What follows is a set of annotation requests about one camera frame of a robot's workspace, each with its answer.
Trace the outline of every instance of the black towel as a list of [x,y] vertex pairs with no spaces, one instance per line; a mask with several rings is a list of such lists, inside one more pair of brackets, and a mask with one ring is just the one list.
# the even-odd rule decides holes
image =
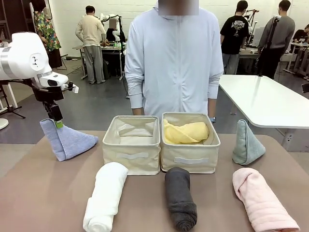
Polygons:
[[197,206],[190,194],[190,174],[182,168],[170,169],[165,175],[165,190],[176,229],[191,230],[197,223]]

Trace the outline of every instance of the gray pants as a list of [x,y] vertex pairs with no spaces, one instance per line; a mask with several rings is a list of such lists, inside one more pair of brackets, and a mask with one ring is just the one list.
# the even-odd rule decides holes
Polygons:
[[97,83],[104,80],[103,73],[103,57],[100,46],[87,46],[84,47],[86,67],[88,73],[88,82],[95,82],[95,73]]
[[223,65],[224,65],[224,73],[228,75],[236,75],[239,54],[230,55],[230,54],[222,54],[223,57]]

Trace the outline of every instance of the person in light blue jacket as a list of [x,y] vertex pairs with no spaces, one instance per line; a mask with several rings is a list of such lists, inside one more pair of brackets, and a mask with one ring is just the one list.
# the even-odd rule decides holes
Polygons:
[[125,72],[134,115],[204,113],[215,121],[223,71],[218,19],[198,1],[159,0],[131,23]]

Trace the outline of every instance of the watch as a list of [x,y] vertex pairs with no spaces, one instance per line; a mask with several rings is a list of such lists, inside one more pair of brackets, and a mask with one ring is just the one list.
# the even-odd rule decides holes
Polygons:
[[210,120],[212,123],[216,123],[216,117],[211,117]]

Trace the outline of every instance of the white wall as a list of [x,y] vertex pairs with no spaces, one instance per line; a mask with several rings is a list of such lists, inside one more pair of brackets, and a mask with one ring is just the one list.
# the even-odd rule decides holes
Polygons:
[[[239,0],[199,0],[199,5],[213,12],[219,19],[220,26],[232,16]],[[150,10],[157,0],[49,0],[53,13],[53,23],[59,37],[61,54],[79,56],[72,47],[81,45],[75,36],[77,23],[85,13],[87,5],[93,5],[96,14],[119,14],[123,17],[123,30],[127,36],[131,21],[140,13]],[[273,14],[278,14],[280,0],[247,0],[248,9],[260,10],[254,20],[264,26]],[[309,0],[293,0],[290,16],[295,19],[297,28],[309,24]]]

